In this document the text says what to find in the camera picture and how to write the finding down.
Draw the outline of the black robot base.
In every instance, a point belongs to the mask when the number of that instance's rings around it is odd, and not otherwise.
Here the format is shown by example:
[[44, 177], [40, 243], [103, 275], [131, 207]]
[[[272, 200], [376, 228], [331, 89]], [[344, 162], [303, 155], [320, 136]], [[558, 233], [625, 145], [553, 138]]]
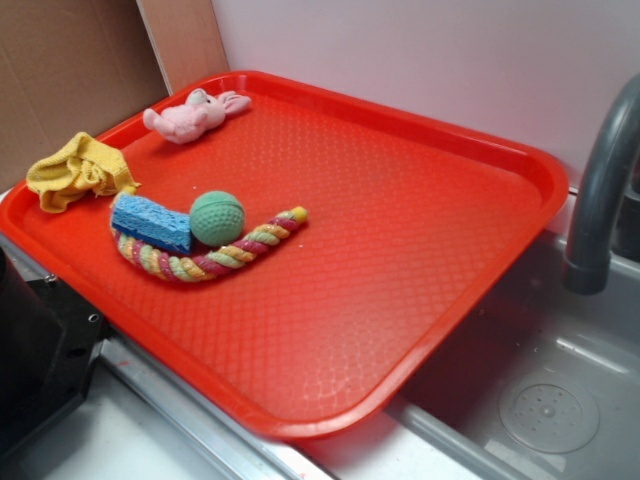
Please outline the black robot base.
[[104, 316], [62, 280], [26, 280], [1, 254], [1, 456], [88, 394]]

